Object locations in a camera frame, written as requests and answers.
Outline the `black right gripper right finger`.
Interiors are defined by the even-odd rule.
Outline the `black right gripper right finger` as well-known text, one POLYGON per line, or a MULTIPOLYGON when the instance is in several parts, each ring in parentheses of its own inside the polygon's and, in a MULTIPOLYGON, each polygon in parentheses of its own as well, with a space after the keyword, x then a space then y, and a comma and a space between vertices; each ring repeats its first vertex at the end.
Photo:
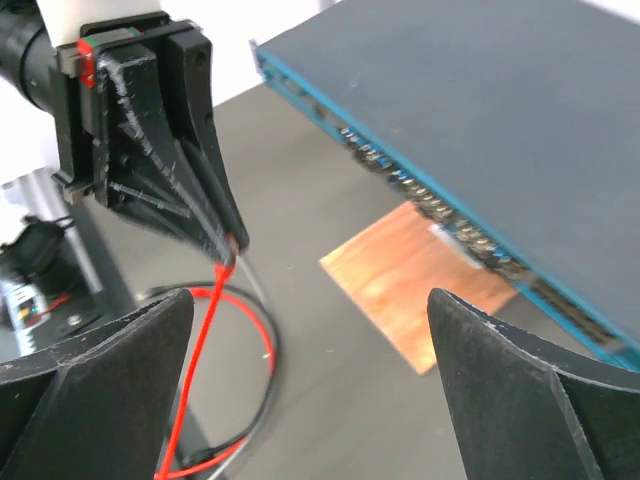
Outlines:
POLYGON ((469 479, 636 479, 639 375, 502 322, 443 289, 430 331, 469 479))

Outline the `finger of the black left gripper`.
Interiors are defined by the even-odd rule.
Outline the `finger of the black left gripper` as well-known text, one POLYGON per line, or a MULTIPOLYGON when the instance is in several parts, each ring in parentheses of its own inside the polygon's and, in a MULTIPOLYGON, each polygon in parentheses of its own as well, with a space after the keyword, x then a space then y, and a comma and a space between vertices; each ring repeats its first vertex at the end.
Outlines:
POLYGON ((198 30, 169 37, 171 121, 207 203, 219 216, 225 232, 244 250, 249 246, 249 235, 227 179, 214 122, 211 54, 211 42, 198 30))
POLYGON ((171 131, 157 59, 151 52, 103 53, 99 90, 107 95, 105 132, 114 148, 108 191, 121 217, 231 265, 237 253, 186 153, 171 131))

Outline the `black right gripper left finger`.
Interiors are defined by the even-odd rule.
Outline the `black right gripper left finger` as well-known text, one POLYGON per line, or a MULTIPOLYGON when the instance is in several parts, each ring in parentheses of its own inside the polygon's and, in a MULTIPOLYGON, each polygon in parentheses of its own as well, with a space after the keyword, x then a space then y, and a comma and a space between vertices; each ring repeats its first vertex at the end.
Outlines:
POLYGON ((2 363, 2 478, 153 478, 193 315, 179 290, 2 363))

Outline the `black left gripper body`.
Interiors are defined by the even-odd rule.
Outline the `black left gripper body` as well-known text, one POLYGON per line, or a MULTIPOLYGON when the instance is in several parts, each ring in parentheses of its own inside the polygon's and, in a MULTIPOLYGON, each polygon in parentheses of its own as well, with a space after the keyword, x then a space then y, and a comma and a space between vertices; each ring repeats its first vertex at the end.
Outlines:
POLYGON ((85 24, 78 40, 57 48, 50 82, 65 186, 90 192, 103 205, 115 204, 107 184, 114 164, 114 148, 107 141, 103 114, 109 103, 99 90, 97 73, 97 61, 103 53, 151 52, 156 56, 163 105, 171 131, 183 148, 171 121, 167 41, 175 33, 192 29, 200 31, 187 20, 175 21, 165 12, 152 12, 85 24))

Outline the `red ethernet cable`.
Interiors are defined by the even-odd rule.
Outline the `red ethernet cable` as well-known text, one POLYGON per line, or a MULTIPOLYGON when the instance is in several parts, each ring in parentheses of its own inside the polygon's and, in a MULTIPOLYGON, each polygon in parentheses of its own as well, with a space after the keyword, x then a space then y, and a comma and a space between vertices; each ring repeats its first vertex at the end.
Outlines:
POLYGON ((276 348, 274 347, 275 340, 272 339, 272 336, 269 333, 267 327, 263 324, 262 320, 253 309, 251 309, 243 301, 240 301, 239 299, 233 296, 229 296, 223 292, 224 288, 227 286, 227 282, 233 275, 236 259, 239 256, 239 247, 237 245, 237 242, 231 234, 228 235, 228 239, 231 244, 232 251, 235 255, 235 259, 227 263, 215 264, 215 280, 213 289, 209 292, 208 308, 206 310, 203 323, 201 325, 194 349, 187 365, 186 375, 184 377, 182 391, 179 395, 178 406, 173 420, 169 440, 159 470, 154 474, 155 479, 166 480, 183 478, 196 473, 202 473, 212 467, 218 467, 218 469, 210 476, 211 479, 214 479, 218 474, 222 474, 223 469, 226 468, 240 454, 241 449, 248 444, 250 439, 256 433, 259 427, 258 423, 262 420, 263 414, 267 409, 267 403, 271 398, 272 382, 274 380, 276 369, 276 348), (245 314, 245 316, 254 323, 254 326, 257 328, 263 340, 269 370, 269 381, 263 398, 263 403, 256 412, 255 423, 248 427, 245 433, 240 434, 236 440, 232 441, 229 446, 223 448, 222 452, 218 456, 214 456, 210 460, 200 462, 193 467, 182 469, 180 471, 170 472, 170 464, 174 459, 174 454, 176 452, 179 437, 182 432, 184 420, 186 418, 188 400, 191 393, 192 383, 196 374, 196 369, 198 367, 199 360, 220 300, 227 300, 235 305, 238 309, 240 309, 245 314))

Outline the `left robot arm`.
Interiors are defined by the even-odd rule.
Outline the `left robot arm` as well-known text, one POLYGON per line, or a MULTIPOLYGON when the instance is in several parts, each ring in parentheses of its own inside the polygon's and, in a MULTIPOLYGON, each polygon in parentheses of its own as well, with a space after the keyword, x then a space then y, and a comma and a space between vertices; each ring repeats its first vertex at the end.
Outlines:
POLYGON ((212 45, 156 1, 5 1, 1 75, 55 122, 55 178, 231 265, 249 236, 225 172, 212 45))

